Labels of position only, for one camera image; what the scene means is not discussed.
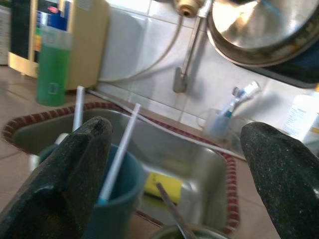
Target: white plastic stick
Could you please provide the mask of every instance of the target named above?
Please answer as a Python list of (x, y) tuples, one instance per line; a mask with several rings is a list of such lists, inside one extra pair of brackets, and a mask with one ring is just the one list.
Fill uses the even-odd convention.
[(76, 89), (73, 131), (76, 131), (82, 125), (84, 94), (85, 94), (85, 88), (83, 86), (78, 86)]
[(128, 148), (128, 145), (129, 145), (129, 142), (130, 142), (130, 139), (131, 139), (134, 127), (135, 127), (135, 123), (136, 123), (138, 113), (140, 111), (140, 107), (141, 107), (140, 104), (135, 104), (130, 121), (125, 129), (124, 135), (123, 135), (121, 142), (120, 142), (120, 145), (119, 145), (119, 148), (115, 154), (111, 168), (110, 168), (108, 175), (105, 179), (105, 182), (103, 184), (103, 188), (101, 190), (100, 198), (99, 198), (100, 202), (107, 202), (110, 198), (111, 192), (113, 190), (115, 181), (117, 179), (119, 170), (120, 170), (121, 165), (122, 165), (124, 155), (125, 155), (126, 150)]

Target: white hose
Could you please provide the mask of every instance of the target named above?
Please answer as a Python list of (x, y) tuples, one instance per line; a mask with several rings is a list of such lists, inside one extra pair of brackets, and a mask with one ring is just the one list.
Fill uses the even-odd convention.
[[(133, 112), (129, 107), (125, 106), (124, 104), (120, 103), (120, 102), (117, 101), (117, 100), (113, 100), (113, 99), (111, 99), (111, 98), (109, 98), (109, 97), (106, 97), (106, 96), (104, 96), (104, 95), (102, 95), (102, 94), (100, 94), (100, 93), (97, 93), (97, 92), (95, 92), (95, 91), (92, 91), (92, 90), (87, 90), (87, 92), (90, 93), (90, 94), (92, 94), (92, 95), (94, 95), (94, 96), (97, 96), (97, 97), (99, 97), (99, 98), (101, 98), (101, 99), (104, 99), (104, 100), (106, 100), (106, 101), (109, 101), (109, 102), (111, 102), (111, 103), (114, 103), (114, 104), (118, 105), (119, 107), (123, 108), (124, 110), (126, 110), (126, 111), (129, 112), (129, 113), (132, 113), (132, 112)], [(238, 155), (238, 154), (236, 154), (236, 153), (234, 153), (234, 152), (232, 152), (232, 151), (230, 151), (230, 150), (228, 150), (228, 149), (221, 148), (221, 147), (218, 147), (218, 146), (215, 146), (215, 145), (211, 145), (211, 144), (208, 144), (208, 143), (203, 143), (203, 142), (198, 141), (198, 140), (196, 140), (196, 139), (192, 139), (192, 138), (189, 138), (189, 137), (187, 137), (187, 136), (181, 135), (181, 134), (179, 134), (179, 133), (173, 132), (173, 131), (171, 131), (171, 130), (165, 128), (165, 127), (162, 127), (162, 126), (158, 125), (157, 123), (154, 123), (153, 121), (151, 121), (151, 120), (145, 118), (145, 117), (142, 116), (142, 115), (138, 115), (138, 118), (139, 118), (140, 120), (144, 121), (145, 123), (148, 123), (148, 124), (150, 124), (150, 125), (152, 125), (152, 126), (154, 126), (154, 127), (156, 127), (156, 128), (159, 128), (159, 129), (161, 129), (161, 130), (163, 130), (163, 131), (165, 131), (165, 132), (167, 132), (167, 133), (169, 133), (169, 134), (171, 134), (171, 135), (174, 135), (174, 136), (176, 136), (176, 137), (178, 137), (178, 138), (185, 139), (185, 140), (187, 140), (187, 141), (189, 141), (189, 142), (196, 143), (197, 145), (200, 145), (200, 146), (209, 148), (209, 149), (211, 149), (211, 150), (214, 150), (214, 151), (217, 151), (217, 152), (221, 152), (221, 153), (226, 153), (226, 154), (229, 154), (229, 155), (234, 156), (234, 157), (236, 157), (236, 158), (245, 160), (244, 157), (242, 157), (242, 156), (240, 156), (240, 155)]]
[(163, 52), (163, 54), (153, 63), (151, 64), (150, 66), (144, 68), (143, 70), (140, 70), (138, 71), (137, 73), (135, 73), (134, 75), (131, 75), (131, 76), (128, 76), (128, 77), (125, 77), (125, 78), (121, 78), (121, 79), (104, 79), (104, 81), (99, 81), (100, 83), (107, 83), (107, 82), (114, 82), (114, 81), (122, 81), (122, 80), (129, 80), (131, 78), (134, 78), (148, 70), (150, 70), (151, 68), (153, 68), (155, 65), (157, 65), (162, 59), (164, 59), (165, 56), (167, 56), (167, 54), (171, 51), (172, 47), (174, 46), (174, 44), (176, 43), (176, 40), (179, 36), (179, 33), (180, 33), (180, 30), (183, 26), (183, 16), (180, 15), (179, 16), (179, 19), (178, 19), (178, 24), (177, 24), (177, 27), (176, 27), (176, 31), (175, 31), (175, 34), (172, 38), (172, 40), (170, 41), (170, 44), (168, 45), (168, 47), (166, 48), (166, 50)]

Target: stainless steel pot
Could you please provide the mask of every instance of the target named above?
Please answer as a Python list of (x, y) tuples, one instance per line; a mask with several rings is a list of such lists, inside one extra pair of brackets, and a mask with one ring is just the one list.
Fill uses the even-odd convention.
[[(230, 239), (225, 234), (203, 226), (191, 226), (191, 230), (195, 233), (198, 239)], [(150, 239), (183, 239), (176, 226), (164, 227)]]
[(208, 37), (225, 58), (272, 66), (319, 40), (319, 0), (214, 0), (207, 21)]

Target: green bottle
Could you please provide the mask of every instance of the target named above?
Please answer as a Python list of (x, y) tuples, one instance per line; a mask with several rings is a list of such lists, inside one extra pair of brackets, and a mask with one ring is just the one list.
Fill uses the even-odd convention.
[(72, 35), (50, 26), (42, 26), (41, 35), (36, 101), (60, 106), (64, 104)]

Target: stainless steel sink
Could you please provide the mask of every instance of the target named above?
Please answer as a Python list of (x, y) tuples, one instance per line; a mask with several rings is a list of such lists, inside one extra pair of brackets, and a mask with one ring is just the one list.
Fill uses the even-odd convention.
[[(84, 121), (94, 117), (107, 118), (114, 127), (112, 143), (118, 144), (129, 117), (123, 113), (93, 109), (84, 113)], [(63, 132), (72, 129), (73, 115), (66, 115), (19, 129), (14, 142), (38, 154), (53, 144)], [(177, 207), (192, 224), (221, 230), (227, 222), (226, 161), (218, 153), (180, 139), (154, 126), (138, 121), (129, 151), (143, 164), (146, 172), (166, 174), (183, 181)], [(173, 219), (163, 203), (144, 195), (139, 210), (166, 225)]]

